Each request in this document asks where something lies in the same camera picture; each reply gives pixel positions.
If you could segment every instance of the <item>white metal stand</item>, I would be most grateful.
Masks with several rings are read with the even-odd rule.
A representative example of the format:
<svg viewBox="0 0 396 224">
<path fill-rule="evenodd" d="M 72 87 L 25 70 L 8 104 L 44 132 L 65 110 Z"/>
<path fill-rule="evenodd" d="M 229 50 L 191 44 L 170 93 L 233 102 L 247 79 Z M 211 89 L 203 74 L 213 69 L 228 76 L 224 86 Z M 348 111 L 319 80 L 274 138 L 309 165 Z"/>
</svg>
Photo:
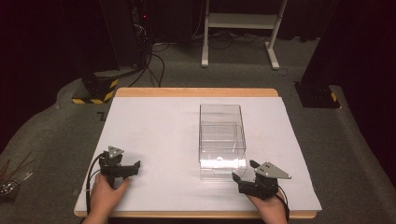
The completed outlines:
<svg viewBox="0 0 396 224">
<path fill-rule="evenodd" d="M 271 61 L 274 70 L 279 69 L 274 53 L 274 44 L 276 35 L 282 22 L 283 12 L 288 0 L 282 0 L 280 9 L 275 15 L 258 15 L 258 14 L 230 14 L 230 13 L 210 13 L 209 0 L 206 0 L 205 10 L 205 33 L 204 45 L 202 51 L 202 67 L 209 66 L 209 47 L 208 47 L 208 31 L 209 27 L 220 28 L 248 28 L 248 29 L 267 29 L 273 30 L 269 42 L 265 42 L 265 49 Z"/>
</svg>

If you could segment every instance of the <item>white tabletop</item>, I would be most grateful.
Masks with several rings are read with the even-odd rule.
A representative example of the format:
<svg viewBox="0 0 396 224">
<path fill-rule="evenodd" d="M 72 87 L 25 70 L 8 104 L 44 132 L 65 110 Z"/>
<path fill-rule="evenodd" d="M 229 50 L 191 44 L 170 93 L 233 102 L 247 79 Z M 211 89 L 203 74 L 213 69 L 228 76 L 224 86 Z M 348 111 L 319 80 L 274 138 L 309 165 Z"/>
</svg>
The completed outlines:
<svg viewBox="0 0 396 224">
<path fill-rule="evenodd" d="M 257 217 L 255 207 L 230 181 L 200 178 L 200 104 L 241 105 L 246 157 L 270 161 L 292 176 L 279 179 L 290 216 L 321 210 L 285 105 L 280 97 L 115 97 L 93 157 L 118 147 L 122 165 L 141 161 L 139 174 L 115 217 Z M 75 214 L 86 215 L 85 191 Z"/>
</svg>

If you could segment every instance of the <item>black cable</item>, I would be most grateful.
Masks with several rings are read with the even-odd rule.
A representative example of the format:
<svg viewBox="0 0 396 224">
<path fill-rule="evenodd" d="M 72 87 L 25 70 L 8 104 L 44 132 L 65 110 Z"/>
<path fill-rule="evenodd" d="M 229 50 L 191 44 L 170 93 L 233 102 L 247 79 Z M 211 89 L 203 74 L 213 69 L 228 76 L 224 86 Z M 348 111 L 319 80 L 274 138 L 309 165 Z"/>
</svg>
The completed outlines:
<svg viewBox="0 0 396 224">
<path fill-rule="evenodd" d="M 99 160 L 99 158 L 101 158 L 103 156 L 103 154 L 100 154 L 99 156 L 97 156 L 90 167 L 90 171 L 88 172 L 87 175 L 87 184 L 85 186 L 85 200 L 86 200 L 86 204 L 87 204 L 87 215 L 91 212 L 91 172 L 93 169 L 93 166 L 95 165 L 95 163 Z"/>
<path fill-rule="evenodd" d="M 131 83 L 131 85 L 129 85 L 128 87 L 132 87 L 143 76 L 143 74 L 149 68 L 149 63 L 150 62 L 151 62 L 151 54 L 149 55 L 148 62 L 146 63 L 145 69 L 143 69 L 143 71 L 140 73 L 139 77 L 137 79 L 135 79 L 134 82 Z"/>
<path fill-rule="evenodd" d="M 150 68 L 148 68 L 148 70 L 149 70 L 149 79 L 151 80 L 152 87 L 155 87 L 154 81 L 152 80 L 153 77 L 157 81 L 158 85 L 160 85 L 160 81 L 158 81 L 158 78 L 154 75 L 154 72 L 152 72 Z"/>
<path fill-rule="evenodd" d="M 161 63 L 163 63 L 163 71 L 161 72 L 160 81 L 158 82 L 158 87 L 161 87 L 161 83 L 163 81 L 163 72 L 165 71 L 165 63 L 163 62 L 163 59 L 160 56 L 158 56 L 157 54 L 151 54 L 151 55 L 154 57 L 157 57 L 158 59 L 161 60 Z"/>
</svg>

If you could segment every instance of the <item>hand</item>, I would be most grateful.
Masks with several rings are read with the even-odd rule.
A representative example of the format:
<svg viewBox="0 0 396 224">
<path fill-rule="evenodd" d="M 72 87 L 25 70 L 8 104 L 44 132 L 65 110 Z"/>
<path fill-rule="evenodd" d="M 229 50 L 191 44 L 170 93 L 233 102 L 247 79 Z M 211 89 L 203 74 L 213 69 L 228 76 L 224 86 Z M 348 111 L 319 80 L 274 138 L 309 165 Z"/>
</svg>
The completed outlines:
<svg viewBox="0 0 396 224">
<path fill-rule="evenodd" d="M 113 189 L 108 185 L 106 176 L 96 175 L 91 194 L 91 212 L 83 223 L 105 223 L 111 211 L 119 204 L 130 182 L 131 179 L 128 177 L 118 189 Z"/>
<path fill-rule="evenodd" d="M 285 201 L 282 193 L 279 191 L 277 195 Z M 283 203 L 277 198 L 272 197 L 267 200 L 262 200 L 257 197 L 247 195 L 248 199 L 254 204 L 260 213 L 260 217 L 266 224 L 285 224 L 286 213 Z"/>
</svg>

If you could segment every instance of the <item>clear plastic box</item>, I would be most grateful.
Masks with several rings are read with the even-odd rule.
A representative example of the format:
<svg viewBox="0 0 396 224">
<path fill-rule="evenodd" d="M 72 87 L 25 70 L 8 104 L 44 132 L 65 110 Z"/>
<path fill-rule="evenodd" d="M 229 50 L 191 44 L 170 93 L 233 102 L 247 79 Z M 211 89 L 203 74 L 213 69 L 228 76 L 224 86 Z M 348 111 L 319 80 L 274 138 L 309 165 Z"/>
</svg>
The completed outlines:
<svg viewBox="0 0 396 224">
<path fill-rule="evenodd" d="M 232 181 L 247 169 L 240 105 L 201 105 L 199 161 L 201 178 Z"/>
</svg>

